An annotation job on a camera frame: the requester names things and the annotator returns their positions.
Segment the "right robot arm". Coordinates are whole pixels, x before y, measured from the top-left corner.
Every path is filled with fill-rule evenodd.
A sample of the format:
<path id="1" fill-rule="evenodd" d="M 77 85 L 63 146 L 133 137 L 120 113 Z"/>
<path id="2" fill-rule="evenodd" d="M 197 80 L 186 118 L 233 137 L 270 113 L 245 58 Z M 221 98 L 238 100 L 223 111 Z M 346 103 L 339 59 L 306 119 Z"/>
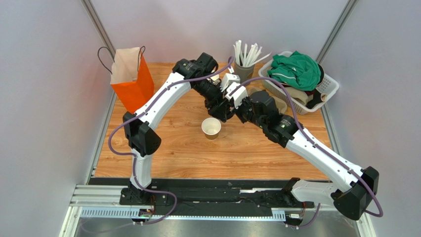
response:
<path id="1" fill-rule="evenodd" d="M 300 155 L 332 182 L 332 186 L 328 186 L 294 179 L 287 191 L 295 199 L 333 205 L 351 220 L 359 220 L 367 212 L 379 185 L 379 172 L 375 168 L 362 168 L 320 144 L 295 118 L 280 113 L 275 99 L 265 90 L 252 95 L 236 93 L 232 100 L 241 122 L 260 127 L 270 141 Z"/>

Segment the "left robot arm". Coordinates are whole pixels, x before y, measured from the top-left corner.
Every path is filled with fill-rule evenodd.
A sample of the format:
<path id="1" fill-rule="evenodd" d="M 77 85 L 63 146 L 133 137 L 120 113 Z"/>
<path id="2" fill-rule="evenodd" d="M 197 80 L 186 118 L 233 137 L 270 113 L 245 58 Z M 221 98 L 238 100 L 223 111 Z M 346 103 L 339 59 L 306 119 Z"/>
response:
<path id="1" fill-rule="evenodd" d="M 225 98 L 221 86 L 209 81 L 219 75 L 233 63 L 218 68 L 217 61 L 210 55 L 202 53 L 196 60 L 181 59 L 176 62 L 168 79 L 156 94 L 134 114 L 124 115 L 123 126 L 133 156 L 131 184 L 146 190 L 151 184 L 151 166 L 153 153 L 161 144 L 161 138 L 155 130 L 171 107 L 191 89 L 205 99 L 208 114 L 226 122 L 234 115 L 232 104 Z"/>

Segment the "orange paper bag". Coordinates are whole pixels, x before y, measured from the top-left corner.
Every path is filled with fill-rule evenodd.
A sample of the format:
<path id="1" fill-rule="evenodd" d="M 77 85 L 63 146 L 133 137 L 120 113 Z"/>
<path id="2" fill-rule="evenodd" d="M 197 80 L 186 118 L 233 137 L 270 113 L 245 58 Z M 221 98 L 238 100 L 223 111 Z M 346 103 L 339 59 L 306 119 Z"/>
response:
<path id="1" fill-rule="evenodd" d="M 110 85 L 125 109 L 135 113 L 154 95 L 154 80 L 144 57 L 145 46 L 118 49 L 115 52 L 110 68 L 101 60 L 100 50 L 109 48 L 103 46 L 97 51 L 99 62 L 110 73 Z"/>

